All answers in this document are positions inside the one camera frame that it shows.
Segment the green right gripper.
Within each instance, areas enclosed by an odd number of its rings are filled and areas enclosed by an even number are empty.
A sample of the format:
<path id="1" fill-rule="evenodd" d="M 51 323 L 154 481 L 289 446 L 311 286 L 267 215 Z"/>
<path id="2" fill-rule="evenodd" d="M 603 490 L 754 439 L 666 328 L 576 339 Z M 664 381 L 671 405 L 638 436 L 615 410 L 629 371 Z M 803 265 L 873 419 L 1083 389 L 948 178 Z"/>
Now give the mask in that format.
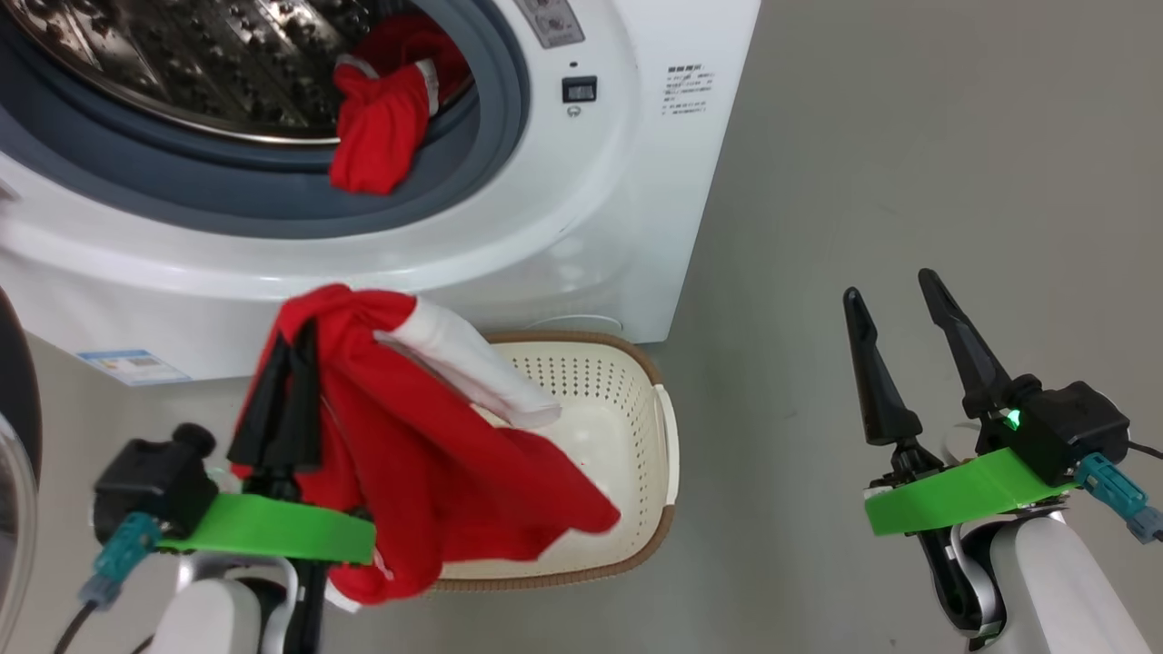
<path id="1" fill-rule="evenodd" d="M 927 310 L 943 330 L 964 390 L 968 418 L 1000 412 L 1006 404 L 1009 374 L 956 303 L 939 273 L 918 272 Z M 897 445 L 892 465 L 901 484 L 868 489 L 864 512 L 877 536 L 948 529 L 1009 510 L 1051 500 L 1079 486 L 1075 481 L 1049 485 L 1015 452 L 1000 452 L 943 467 L 942 458 L 916 442 L 922 434 L 918 415 L 907 408 L 878 349 L 878 330 L 861 297 L 848 287 L 842 298 L 846 328 L 859 397 L 861 422 L 871 446 Z"/>

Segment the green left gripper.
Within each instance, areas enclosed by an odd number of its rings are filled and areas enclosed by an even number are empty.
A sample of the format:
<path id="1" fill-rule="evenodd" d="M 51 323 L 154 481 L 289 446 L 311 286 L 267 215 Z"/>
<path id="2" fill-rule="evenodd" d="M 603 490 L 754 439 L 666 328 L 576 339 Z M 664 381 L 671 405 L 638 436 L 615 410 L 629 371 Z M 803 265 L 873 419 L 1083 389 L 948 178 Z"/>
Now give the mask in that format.
<path id="1" fill-rule="evenodd" d="M 312 318 L 297 332 L 292 350 L 281 332 L 267 340 L 240 410 L 227 460 L 250 469 L 265 465 L 267 447 L 278 435 L 285 411 L 285 462 L 297 472 L 317 471 L 323 465 L 320 405 L 317 326 Z M 160 539 L 162 550 L 343 564 L 368 564 L 373 559 L 373 523 L 338 510 L 221 492 L 216 481 L 206 477 L 165 485 L 154 495 L 154 504 L 159 516 L 180 527 L 174 535 Z"/>

